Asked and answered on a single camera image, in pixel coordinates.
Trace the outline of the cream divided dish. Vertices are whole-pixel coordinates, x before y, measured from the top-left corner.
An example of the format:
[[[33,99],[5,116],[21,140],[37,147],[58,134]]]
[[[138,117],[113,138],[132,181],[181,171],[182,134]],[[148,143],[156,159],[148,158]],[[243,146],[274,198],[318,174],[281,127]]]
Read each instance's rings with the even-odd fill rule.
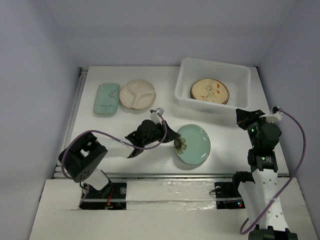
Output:
[[[157,97],[155,87],[146,80],[136,79],[123,86],[119,93],[120,103],[134,110],[143,110],[153,104]]]

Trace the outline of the light green round plate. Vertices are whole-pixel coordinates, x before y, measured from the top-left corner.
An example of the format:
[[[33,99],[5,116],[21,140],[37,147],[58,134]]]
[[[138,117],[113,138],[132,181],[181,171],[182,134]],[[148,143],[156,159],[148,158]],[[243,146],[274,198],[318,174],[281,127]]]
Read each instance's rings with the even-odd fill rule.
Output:
[[[177,156],[187,165],[201,165],[210,155],[211,141],[207,132],[195,124],[182,126],[174,140]]]

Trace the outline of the red plate with teal flower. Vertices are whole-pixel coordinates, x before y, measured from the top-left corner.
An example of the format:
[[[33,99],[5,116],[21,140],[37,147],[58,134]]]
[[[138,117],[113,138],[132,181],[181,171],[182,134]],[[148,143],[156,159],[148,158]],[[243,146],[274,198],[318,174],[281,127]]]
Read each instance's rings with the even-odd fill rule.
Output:
[[[225,105],[228,102],[229,98],[230,98],[230,92],[229,92],[228,87],[225,84],[223,84],[223,87],[224,87],[224,90],[225,90],[225,100],[224,100],[223,104]]]

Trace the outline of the beige bird painted plate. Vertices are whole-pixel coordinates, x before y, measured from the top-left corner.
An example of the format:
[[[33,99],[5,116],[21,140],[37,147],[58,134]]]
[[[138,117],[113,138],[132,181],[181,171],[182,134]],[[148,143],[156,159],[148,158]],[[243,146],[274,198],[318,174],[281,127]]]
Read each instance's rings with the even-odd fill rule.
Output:
[[[195,100],[216,104],[223,104],[225,100],[226,92],[223,83],[217,79],[200,79],[192,87]]]

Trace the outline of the brown rimmed cream plate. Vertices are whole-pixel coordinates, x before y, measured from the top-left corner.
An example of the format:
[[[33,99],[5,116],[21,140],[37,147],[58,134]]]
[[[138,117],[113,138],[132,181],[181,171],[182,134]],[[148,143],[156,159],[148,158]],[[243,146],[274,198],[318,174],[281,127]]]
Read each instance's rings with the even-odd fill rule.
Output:
[[[190,88],[190,96],[192,99],[196,99],[193,94],[193,87]]]

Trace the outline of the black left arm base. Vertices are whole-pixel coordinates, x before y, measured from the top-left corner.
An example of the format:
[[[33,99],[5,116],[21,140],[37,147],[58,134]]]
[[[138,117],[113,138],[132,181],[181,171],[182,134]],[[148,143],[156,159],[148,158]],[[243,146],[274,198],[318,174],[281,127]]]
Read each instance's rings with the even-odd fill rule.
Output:
[[[109,182],[102,190],[80,183],[81,197],[79,208],[82,210],[126,210],[127,183]]]

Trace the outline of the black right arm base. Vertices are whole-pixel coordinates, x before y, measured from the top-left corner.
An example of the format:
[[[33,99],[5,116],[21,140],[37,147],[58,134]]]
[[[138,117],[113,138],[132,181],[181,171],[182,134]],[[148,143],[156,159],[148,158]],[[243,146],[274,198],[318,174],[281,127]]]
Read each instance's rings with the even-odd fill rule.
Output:
[[[245,203],[238,191],[240,183],[255,182],[252,173],[248,171],[237,171],[232,176],[232,181],[218,181],[214,183],[216,197],[216,208],[218,210],[245,209]]]

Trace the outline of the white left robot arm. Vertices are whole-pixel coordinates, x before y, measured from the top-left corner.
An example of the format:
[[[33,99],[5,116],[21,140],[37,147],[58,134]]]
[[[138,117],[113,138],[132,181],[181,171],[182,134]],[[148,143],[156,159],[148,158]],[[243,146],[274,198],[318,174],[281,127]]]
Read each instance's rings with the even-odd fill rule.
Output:
[[[75,183],[82,183],[94,199],[107,198],[113,189],[110,179],[103,170],[98,169],[103,158],[135,158],[145,150],[179,138],[179,134],[172,130],[166,121],[155,123],[148,119],[125,136],[125,141],[109,136],[111,141],[107,146],[99,143],[95,133],[103,134],[98,130],[86,131],[76,137],[58,156],[64,173],[69,174]]]

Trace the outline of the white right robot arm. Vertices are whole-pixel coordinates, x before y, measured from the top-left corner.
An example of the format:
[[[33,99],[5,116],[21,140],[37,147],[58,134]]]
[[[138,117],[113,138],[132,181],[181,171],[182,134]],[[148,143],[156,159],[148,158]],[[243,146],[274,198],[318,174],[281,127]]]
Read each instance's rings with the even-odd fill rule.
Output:
[[[230,183],[235,196],[241,196],[247,212],[246,224],[239,233],[250,240],[296,240],[284,217],[278,188],[278,164],[274,149],[282,134],[275,121],[282,119],[278,107],[270,114],[261,110],[236,109],[238,127],[247,131],[251,149],[247,161],[250,171],[238,171]]]

